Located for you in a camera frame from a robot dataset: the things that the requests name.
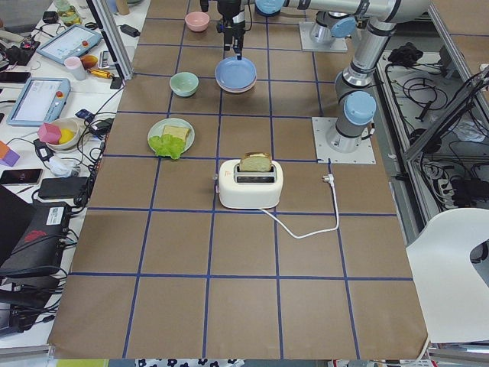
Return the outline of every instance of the pink bowl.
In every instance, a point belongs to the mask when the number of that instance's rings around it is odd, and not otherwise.
[[[207,13],[201,11],[194,11],[189,13],[185,17],[185,23],[191,31],[203,32],[209,26],[210,17]]]

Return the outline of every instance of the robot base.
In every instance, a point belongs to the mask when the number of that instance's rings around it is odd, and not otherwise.
[[[352,153],[341,153],[331,148],[326,141],[326,133],[336,123],[337,118],[313,117],[314,142],[318,163],[375,164],[374,150],[370,139],[360,140],[358,148]],[[362,136],[367,136],[365,129]]]
[[[333,38],[333,41],[326,42],[324,44],[315,42],[311,39],[310,33],[313,29],[315,22],[313,21],[301,21],[299,22],[300,41],[303,45],[303,51],[318,51],[318,52],[332,52],[332,53],[346,53],[348,52],[348,46],[344,38]]]

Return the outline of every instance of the black phone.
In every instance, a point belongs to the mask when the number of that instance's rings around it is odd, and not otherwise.
[[[27,185],[37,184],[43,170],[33,168],[30,170],[5,170],[0,177],[2,185]]]
[[[0,83],[25,83],[31,77],[28,71],[2,71]]]

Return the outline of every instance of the red logo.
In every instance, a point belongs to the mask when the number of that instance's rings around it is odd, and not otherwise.
[[[45,235],[47,235],[47,233],[43,231],[30,231],[28,235],[25,236],[24,243],[32,242],[40,237],[44,237]]]

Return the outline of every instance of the lettuce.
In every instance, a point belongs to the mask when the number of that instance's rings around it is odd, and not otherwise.
[[[170,157],[171,159],[179,159],[185,149],[185,142],[170,134],[152,136],[148,143],[155,150],[156,155]]]

